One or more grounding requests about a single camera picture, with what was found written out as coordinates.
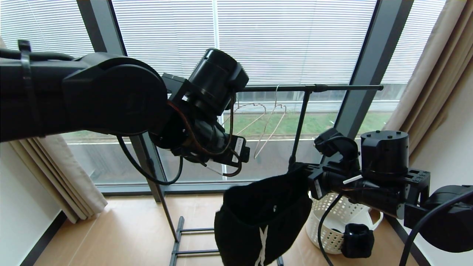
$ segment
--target floor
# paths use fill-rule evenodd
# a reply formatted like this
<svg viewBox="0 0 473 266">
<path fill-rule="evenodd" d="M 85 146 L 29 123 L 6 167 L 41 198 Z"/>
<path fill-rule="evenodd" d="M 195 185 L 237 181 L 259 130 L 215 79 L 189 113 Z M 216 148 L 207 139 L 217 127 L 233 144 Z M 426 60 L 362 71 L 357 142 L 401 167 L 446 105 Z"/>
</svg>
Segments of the floor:
<svg viewBox="0 0 473 266">
<path fill-rule="evenodd" d="M 71 224 L 66 221 L 41 254 L 35 266 L 167 266 L 173 237 L 161 204 L 152 197 L 107 198 L 108 206 L 93 219 Z M 167 196 L 175 226 L 185 217 L 184 228 L 213 227 L 221 195 Z M 384 220 L 375 230 L 370 258 L 347 259 L 331 255 L 334 265 L 398 265 L 403 243 Z M 180 250 L 216 249 L 212 234 L 184 235 Z M 283 255 L 286 266 L 326 265 L 320 252 L 303 229 Z M 221 266 L 219 256 L 180 257 L 178 266 Z M 408 265 L 417 265 L 412 257 Z"/>
</svg>

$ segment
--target cylindrical motor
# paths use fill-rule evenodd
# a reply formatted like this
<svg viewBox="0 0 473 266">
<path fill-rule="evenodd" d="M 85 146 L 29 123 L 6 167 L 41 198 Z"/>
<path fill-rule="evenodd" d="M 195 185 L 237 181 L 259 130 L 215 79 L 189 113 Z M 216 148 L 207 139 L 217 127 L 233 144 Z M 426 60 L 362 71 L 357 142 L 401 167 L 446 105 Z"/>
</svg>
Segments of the cylindrical motor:
<svg viewBox="0 0 473 266">
<path fill-rule="evenodd" d="M 361 135 L 362 172 L 377 176 L 404 175 L 409 166 L 409 135 L 401 131 L 373 131 Z"/>
<path fill-rule="evenodd" d="M 189 77 L 195 87 L 188 101 L 207 116 L 222 115 L 234 93 L 248 82 L 243 67 L 218 49 L 208 49 Z"/>
</svg>

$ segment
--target curtain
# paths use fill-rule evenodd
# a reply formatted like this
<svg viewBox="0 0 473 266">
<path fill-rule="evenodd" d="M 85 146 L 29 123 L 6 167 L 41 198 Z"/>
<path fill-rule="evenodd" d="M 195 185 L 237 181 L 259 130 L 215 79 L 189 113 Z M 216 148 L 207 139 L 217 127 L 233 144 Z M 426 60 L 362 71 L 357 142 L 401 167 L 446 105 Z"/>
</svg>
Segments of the curtain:
<svg viewBox="0 0 473 266">
<path fill-rule="evenodd" d="M 107 205 L 60 135 L 10 142 L 29 170 L 57 201 L 72 223 Z"/>
<path fill-rule="evenodd" d="M 462 75 L 467 74 L 465 69 L 473 55 L 472 13 L 473 1 L 445 3 L 404 95 L 385 125 L 386 130 L 409 134 L 411 156 L 428 131 L 435 130 L 434 120 Z"/>
</svg>

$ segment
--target white wall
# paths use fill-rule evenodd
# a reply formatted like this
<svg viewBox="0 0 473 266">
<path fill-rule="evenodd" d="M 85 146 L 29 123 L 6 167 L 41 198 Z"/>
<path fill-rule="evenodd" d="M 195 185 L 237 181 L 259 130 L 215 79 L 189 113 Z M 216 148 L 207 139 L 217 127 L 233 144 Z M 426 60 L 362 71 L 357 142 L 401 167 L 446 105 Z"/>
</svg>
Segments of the white wall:
<svg viewBox="0 0 473 266">
<path fill-rule="evenodd" d="M 8 143 L 0 144 L 0 266 L 19 265 L 59 213 Z"/>
<path fill-rule="evenodd" d="M 461 79 L 464 89 L 452 99 L 447 119 L 411 162 L 411 167 L 431 172 L 430 193 L 446 185 L 473 185 L 473 71 L 469 73 Z M 415 243 L 433 266 L 472 264 L 473 251 L 444 252 L 420 235 Z"/>
</svg>

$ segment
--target white plastic basket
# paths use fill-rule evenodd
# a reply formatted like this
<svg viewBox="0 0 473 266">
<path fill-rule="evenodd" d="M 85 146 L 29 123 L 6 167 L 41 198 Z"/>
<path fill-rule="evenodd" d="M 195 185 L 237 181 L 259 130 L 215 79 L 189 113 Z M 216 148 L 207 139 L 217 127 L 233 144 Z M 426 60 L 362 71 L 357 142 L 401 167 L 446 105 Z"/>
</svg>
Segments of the white plastic basket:
<svg viewBox="0 0 473 266">
<path fill-rule="evenodd" d="M 329 193 L 321 200 L 313 199 L 312 210 L 306 223 L 306 232 L 312 243 L 318 248 L 320 247 L 317 241 L 317 229 L 320 218 L 336 197 L 337 194 Z M 352 204 L 348 198 L 342 197 L 327 215 L 322 225 L 321 239 L 324 250 L 330 254 L 342 252 L 343 232 L 345 232 L 345 225 L 349 223 L 365 224 L 370 230 L 376 229 L 383 220 L 383 213 L 380 213 L 379 220 L 373 223 L 369 210 L 370 208 L 365 205 Z"/>
</svg>

